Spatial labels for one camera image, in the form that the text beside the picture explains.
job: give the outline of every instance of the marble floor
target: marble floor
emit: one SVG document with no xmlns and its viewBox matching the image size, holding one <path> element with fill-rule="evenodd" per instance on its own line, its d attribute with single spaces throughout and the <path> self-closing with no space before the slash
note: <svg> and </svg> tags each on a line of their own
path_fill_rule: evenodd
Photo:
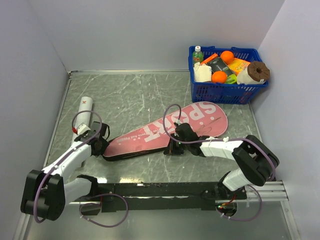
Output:
<svg viewBox="0 0 320 240">
<path fill-rule="evenodd" d="M 184 107 L 192 103 L 189 72 L 71 75 L 47 164 L 70 147 L 71 120 L 84 96 L 93 99 L 94 111 L 110 126 L 110 139 L 161 118 L 170 104 Z M 223 137 L 258 136 L 249 105 L 219 106 L 228 118 Z M 115 162 L 92 156 L 74 171 L 69 181 L 86 174 L 97 177 L 100 183 L 215 182 L 236 168 L 232 160 L 203 158 L 189 152 L 181 156 L 159 152 Z"/>
</svg>

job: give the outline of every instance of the white side wall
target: white side wall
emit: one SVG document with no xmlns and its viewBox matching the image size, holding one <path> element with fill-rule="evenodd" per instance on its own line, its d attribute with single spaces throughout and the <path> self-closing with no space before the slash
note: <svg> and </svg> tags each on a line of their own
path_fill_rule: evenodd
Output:
<svg viewBox="0 0 320 240">
<path fill-rule="evenodd" d="M 259 52 L 272 78 L 253 102 L 264 142 L 279 157 L 303 239 L 319 239 L 320 2 L 286 0 Z"/>
<path fill-rule="evenodd" d="M 68 71 L 188 69 L 191 45 L 258 48 L 284 0 L 28 0 Z"/>
<path fill-rule="evenodd" d="M 0 235 L 13 238 L 28 172 L 44 163 L 68 79 L 26 0 L 0 7 Z"/>
</svg>

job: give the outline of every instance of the red marking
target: red marking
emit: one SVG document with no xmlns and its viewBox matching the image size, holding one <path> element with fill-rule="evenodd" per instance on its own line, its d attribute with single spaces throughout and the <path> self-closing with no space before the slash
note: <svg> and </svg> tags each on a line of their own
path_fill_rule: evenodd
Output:
<svg viewBox="0 0 320 240">
<path fill-rule="evenodd" d="M 75 134 L 78 134 L 78 131 L 75 127 L 72 128 L 72 132 L 74 132 Z"/>
</svg>

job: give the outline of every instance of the pink racket cover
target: pink racket cover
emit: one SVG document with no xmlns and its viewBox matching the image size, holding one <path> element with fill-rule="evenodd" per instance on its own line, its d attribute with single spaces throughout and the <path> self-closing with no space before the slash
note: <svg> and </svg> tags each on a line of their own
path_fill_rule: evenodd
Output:
<svg viewBox="0 0 320 240">
<path fill-rule="evenodd" d="M 165 127 L 169 133 L 174 133 L 174 122 L 179 111 L 165 118 Z M 228 127 L 228 119 L 224 111 L 216 104 L 208 101 L 192 103 L 182 108 L 180 121 L 189 123 L 198 136 L 218 137 Z M 141 128 L 115 138 L 104 152 L 104 157 L 131 154 L 141 151 L 165 148 L 169 137 L 164 131 L 163 118 L 151 122 Z"/>
</svg>

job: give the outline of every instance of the water bottle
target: water bottle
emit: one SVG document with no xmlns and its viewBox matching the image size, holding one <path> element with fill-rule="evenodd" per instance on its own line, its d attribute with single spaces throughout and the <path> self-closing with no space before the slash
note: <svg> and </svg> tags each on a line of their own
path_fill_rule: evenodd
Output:
<svg viewBox="0 0 320 240">
<path fill-rule="evenodd" d="M 204 60 L 204 54 L 201 51 L 200 46 L 196 46 L 194 52 L 192 53 L 192 62 L 193 65 L 195 63 L 201 63 Z"/>
</svg>

